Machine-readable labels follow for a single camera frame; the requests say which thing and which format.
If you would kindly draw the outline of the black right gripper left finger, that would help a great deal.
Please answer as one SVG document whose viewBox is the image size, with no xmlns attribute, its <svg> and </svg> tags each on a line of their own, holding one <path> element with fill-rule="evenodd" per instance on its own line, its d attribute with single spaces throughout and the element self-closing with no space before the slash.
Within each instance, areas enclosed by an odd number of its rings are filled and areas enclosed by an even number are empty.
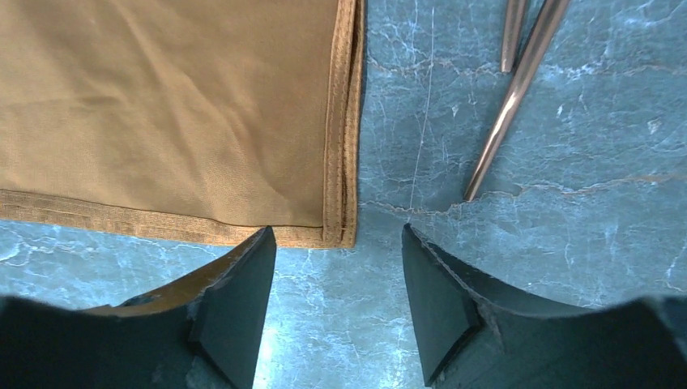
<svg viewBox="0 0 687 389">
<path fill-rule="evenodd" d="M 216 260 L 118 306 L 1 299 L 4 388 L 185 388 L 195 367 L 250 388 L 273 281 L 266 227 Z"/>
</svg>

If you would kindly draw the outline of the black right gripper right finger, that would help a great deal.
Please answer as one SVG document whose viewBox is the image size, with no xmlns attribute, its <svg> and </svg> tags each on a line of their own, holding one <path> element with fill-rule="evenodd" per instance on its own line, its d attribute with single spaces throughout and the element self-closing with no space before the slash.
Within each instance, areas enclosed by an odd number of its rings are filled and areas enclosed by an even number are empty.
<svg viewBox="0 0 687 389">
<path fill-rule="evenodd" d="M 411 225 L 403 274 L 425 386 L 683 388 L 686 299 L 639 297 L 599 309 L 518 289 Z"/>
</svg>

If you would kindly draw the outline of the orange cloth napkin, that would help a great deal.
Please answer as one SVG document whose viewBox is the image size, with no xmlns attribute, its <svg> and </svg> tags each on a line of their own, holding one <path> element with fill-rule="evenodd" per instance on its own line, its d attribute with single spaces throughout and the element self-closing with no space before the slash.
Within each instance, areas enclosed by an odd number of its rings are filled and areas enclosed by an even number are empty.
<svg viewBox="0 0 687 389">
<path fill-rule="evenodd" d="M 350 248 L 363 1 L 4 1 L 1 216 Z"/>
</svg>

